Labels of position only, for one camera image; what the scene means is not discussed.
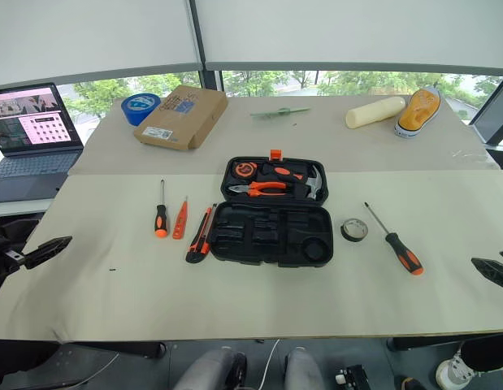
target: green foliage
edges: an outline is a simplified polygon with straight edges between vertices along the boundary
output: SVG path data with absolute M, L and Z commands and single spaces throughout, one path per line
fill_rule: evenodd
M 486 96 L 491 95 L 496 87 L 501 83 L 502 77 L 500 76 L 485 76 L 482 80 L 478 80 L 475 84 L 475 91 L 482 92 Z
M 224 88 L 233 96 L 271 96 L 288 83 L 287 71 L 224 71 Z
M 134 93 L 142 92 L 155 93 L 161 97 L 180 84 L 201 86 L 195 71 L 89 81 L 74 84 L 74 90 L 80 98 L 76 100 L 64 98 L 63 102 L 74 121 L 79 114 L 91 114 L 100 119 L 109 111 L 115 99 L 127 98 Z
M 200 87 L 199 76 L 195 71 L 167 73 L 166 75 L 141 76 L 135 79 L 137 90 L 164 96 L 173 91 L 177 85 Z
M 111 108 L 115 99 L 126 98 L 132 94 L 127 79 L 87 81 L 74 84 L 80 96 L 76 100 L 65 100 L 65 106 L 76 117 L 77 113 L 95 115 L 99 119 Z
M 291 71 L 291 77 L 300 83 L 300 89 L 304 89 L 312 81 L 310 71 Z
M 399 71 L 328 71 L 318 85 L 318 95 L 410 94 L 432 85 L 445 96 L 480 108 L 501 78 L 486 76 L 475 85 L 483 95 L 475 96 L 461 89 L 462 75 L 453 79 L 443 73 L 413 73 Z
M 468 120 L 470 118 L 468 116 L 468 111 L 466 111 L 466 110 L 457 111 L 457 115 L 461 120 Z

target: tool compartment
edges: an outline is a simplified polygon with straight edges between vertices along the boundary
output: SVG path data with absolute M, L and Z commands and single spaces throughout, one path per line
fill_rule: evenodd
M 232 158 L 221 191 L 226 201 L 217 207 L 208 237 L 217 259 L 279 267 L 322 267 L 331 260 L 332 221 L 321 207 L 328 196 L 321 163 Z

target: green plastic tool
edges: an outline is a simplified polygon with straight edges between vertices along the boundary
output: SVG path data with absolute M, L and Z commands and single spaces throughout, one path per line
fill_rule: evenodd
M 288 115 L 291 114 L 292 112 L 298 112 L 298 111 L 307 111 L 310 110 L 309 107 L 303 107 L 303 108 L 280 108 L 278 111 L 271 111 L 271 112 L 254 112 L 251 113 L 251 116 L 262 116 L 262 117 L 272 117 L 272 116 L 278 116 L 278 115 Z

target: white table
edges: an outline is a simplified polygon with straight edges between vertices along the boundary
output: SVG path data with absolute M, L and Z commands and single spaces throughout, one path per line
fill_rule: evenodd
M 324 207 L 334 258 L 278 268 L 184 255 L 220 175 L 165 175 L 174 220 L 185 194 L 183 240 L 154 236 L 160 175 L 68 178 L 26 250 L 72 235 L 58 257 L 12 275 L 0 291 L 0 338 L 178 340 L 290 336 L 435 335 L 503 331 L 503 288 L 470 258 L 503 250 L 503 171 L 328 173 Z M 420 257 L 421 277 L 396 260 L 362 205 Z M 350 217 L 369 235 L 339 233 Z
M 140 143 L 118 101 L 70 174 L 222 174 L 230 158 L 268 156 L 271 149 L 282 149 L 284 157 L 316 159 L 327 171 L 500 169 L 446 102 L 413 140 L 394 135 L 396 118 L 355 130 L 345 126 L 348 109 L 381 98 L 230 97 L 202 146 L 189 151 Z M 272 119 L 249 116 L 281 107 L 310 110 Z

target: shoe sole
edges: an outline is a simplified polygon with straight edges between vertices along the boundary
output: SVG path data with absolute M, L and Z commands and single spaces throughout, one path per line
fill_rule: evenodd
M 442 99 L 440 98 L 440 93 L 438 92 L 436 95 L 439 98 L 439 106 L 437 107 L 436 112 L 433 113 L 433 115 L 428 118 L 427 120 L 424 121 L 423 125 L 418 130 L 406 130 L 405 128 L 402 128 L 401 125 L 399 124 L 399 119 L 396 122 L 396 125 L 394 126 L 394 130 L 396 131 L 396 135 L 401 137 L 401 138 L 413 138 L 417 136 L 421 130 L 427 125 L 428 122 L 430 122 L 432 119 L 434 119 L 437 116 L 437 113 L 439 112 L 440 109 L 440 104 L 442 103 Z

